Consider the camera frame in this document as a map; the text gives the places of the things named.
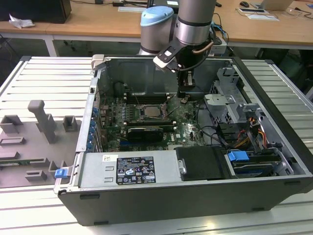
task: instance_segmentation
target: label sticker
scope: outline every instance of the label sticker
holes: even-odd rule
[[[167,1],[168,5],[178,6],[178,1]]]
[[[102,161],[103,162],[116,162],[118,155],[103,155]]]
[[[116,183],[118,185],[156,183],[153,157],[117,158]]]

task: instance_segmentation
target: black plastic cover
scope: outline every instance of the black plastic cover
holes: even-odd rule
[[[183,181],[230,179],[225,149],[212,146],[176,148],[178,160],[183,160],[187,173]]]

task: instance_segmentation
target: laptop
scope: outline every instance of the laptop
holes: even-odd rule
[[[292,2],[293,0],[263,0],[262,3],[251,3],[251,5],[268,11],[285,11]]]

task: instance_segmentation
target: paper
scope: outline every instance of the paper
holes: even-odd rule
[[[178,1],[167,1],[168,5],[178,6]]]
[[[11,16],[11,14],[10,14],[9,23],[11,25],[13,25],[14,27],[19,28],[19,29],[21,29],[22,27],[33,27],[33,26],[35,26],[31,20],[20,20],[20,19],[17,19],[15,17]]]
[[[246,15],[251,20],[263,20],[263,21],[279,21],[275,16],[264,16],[264,15]]]

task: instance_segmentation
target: motherboard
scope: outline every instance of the motherboard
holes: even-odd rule
[[[104,97],[100,107],[104,152],[174,150],[204,146],[196,121],[199,102],[162,95]]]

